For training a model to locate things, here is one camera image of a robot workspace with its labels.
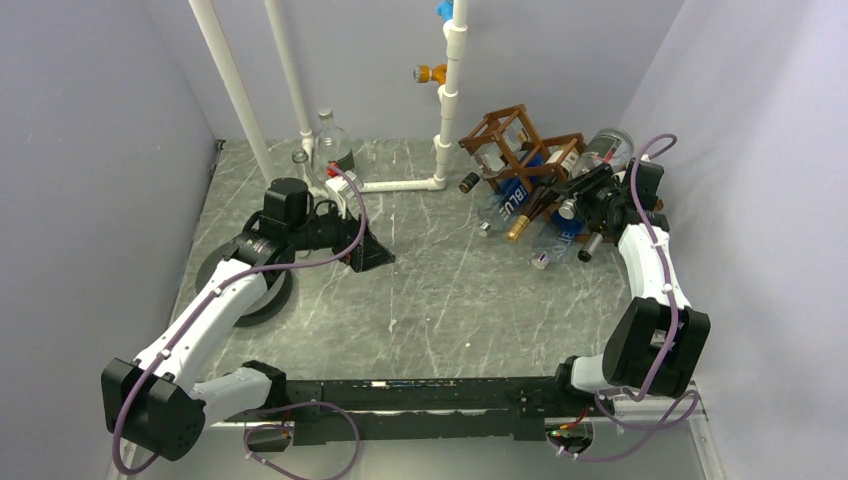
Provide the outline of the clear bottle dark label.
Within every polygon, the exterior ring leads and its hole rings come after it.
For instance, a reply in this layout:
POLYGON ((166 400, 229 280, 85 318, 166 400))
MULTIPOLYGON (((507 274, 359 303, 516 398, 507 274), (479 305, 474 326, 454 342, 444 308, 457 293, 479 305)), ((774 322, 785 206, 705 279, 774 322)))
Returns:
POLYGON ((614 173, 618 172, 631 158, 633 150, 633 138, 624 130, 614 127, 599 130, 572 165, 566 186, 575 185, 582 176, 601 164, 608 164, 614 173))

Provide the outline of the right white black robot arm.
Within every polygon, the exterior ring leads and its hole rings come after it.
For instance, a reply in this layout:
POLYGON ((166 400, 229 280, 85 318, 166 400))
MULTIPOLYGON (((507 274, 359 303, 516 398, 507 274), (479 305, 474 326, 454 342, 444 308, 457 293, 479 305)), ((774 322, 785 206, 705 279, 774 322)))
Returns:
POLYGON ((590 233, 579 259, 590 261, 612 240, 632 296, 603 352, 570 358, 569 377, 552 386, 552 404, 564 415, 578 413, 590 393, 613 389, 677 399, 692 378, 711 324, 692 308, 673 268, 668 220, 655 209, 664 173, 656 163, 632 162, 619 178, 601 164, 552 189, 590 233))

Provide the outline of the clear bottle red green label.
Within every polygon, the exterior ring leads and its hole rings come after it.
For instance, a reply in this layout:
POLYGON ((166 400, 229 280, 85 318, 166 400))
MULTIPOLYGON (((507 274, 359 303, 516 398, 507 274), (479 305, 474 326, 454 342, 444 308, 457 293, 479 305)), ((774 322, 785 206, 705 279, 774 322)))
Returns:
POLYGON ((342 171, 354 171, 355 160, 352 142, 347 132, 340 128, 336 122, 331 108, 325 108, 318 112, 321 128, 316 136, 314 148, 314 168, 316 173, 322 177, 332 177, 336 173, 329 170, 330 165, 335 165, 342 171))

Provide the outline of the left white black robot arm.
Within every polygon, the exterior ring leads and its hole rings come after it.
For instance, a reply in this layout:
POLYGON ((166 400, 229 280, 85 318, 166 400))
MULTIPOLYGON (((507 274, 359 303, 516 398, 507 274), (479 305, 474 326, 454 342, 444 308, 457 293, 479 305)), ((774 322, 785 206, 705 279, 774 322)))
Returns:
POLYGON ((335 200, 326 206, 319 210, 301 179, 273 180, 261 209, 220 248, 211 276, 178 319, 133 360, 108 363, 101 391, 116 458, 127 440, 176 461, 221 420, 246 411, 272 420, 285 411, 286 375, 275 367, 248 361, 204 382, 198 374, 248 310, 298 268, 297 253, 328 249, 332 260, 355 272, 394 262, 364 215, 353 216, 335 200))

